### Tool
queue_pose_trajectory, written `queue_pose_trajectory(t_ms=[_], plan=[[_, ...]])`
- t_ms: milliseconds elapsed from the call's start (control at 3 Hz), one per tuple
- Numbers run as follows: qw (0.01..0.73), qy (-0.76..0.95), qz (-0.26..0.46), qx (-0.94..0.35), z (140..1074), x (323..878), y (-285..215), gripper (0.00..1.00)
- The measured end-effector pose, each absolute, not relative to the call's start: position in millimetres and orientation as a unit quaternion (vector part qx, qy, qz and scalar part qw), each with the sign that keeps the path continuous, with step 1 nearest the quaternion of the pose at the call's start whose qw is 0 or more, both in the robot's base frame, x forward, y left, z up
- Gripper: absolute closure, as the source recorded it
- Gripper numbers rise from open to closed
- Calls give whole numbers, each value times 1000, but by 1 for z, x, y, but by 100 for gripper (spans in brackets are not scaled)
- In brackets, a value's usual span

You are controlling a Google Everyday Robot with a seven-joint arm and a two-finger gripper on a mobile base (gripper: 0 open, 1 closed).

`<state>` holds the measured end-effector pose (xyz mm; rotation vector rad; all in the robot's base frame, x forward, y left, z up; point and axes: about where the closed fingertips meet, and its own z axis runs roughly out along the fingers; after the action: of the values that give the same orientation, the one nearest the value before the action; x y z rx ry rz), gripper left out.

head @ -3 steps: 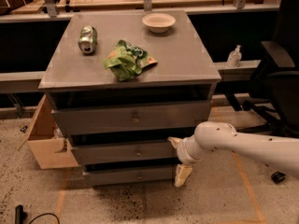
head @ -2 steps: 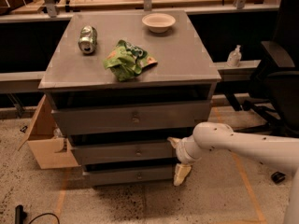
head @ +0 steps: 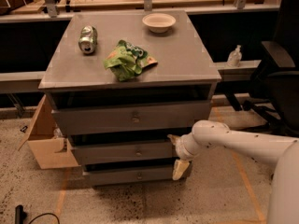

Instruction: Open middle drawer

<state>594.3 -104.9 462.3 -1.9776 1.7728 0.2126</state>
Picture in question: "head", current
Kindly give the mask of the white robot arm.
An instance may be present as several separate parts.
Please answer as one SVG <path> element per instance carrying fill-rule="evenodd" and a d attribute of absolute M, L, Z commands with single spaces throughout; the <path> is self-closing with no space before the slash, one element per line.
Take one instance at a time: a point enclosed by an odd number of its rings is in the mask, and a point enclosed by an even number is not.
<path fill-rule="evenodd" d="M 231 130 L 222 122 L 199 120 L 182 136 L 170 134 L 178 155 L 172 178 L 179 180 L 200 151 L 227 147 L 275 168 L 267 224 L 299 224 L 299 140 L 296 137 Z"/>

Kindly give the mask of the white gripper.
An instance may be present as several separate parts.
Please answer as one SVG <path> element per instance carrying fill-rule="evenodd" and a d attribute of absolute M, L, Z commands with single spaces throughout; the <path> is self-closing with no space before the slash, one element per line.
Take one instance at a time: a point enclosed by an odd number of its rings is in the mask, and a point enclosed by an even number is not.
<path fill-rule="evenodd" d="M 191 133 L 182 136 L 168 134 L 167 137 L 174 142 L 177 155 L 181 158 L 181 160 L 175 160 L 172 179 L 180 180 L 190 166 L 189 161 L 199 154 L 200 146 Z"/>

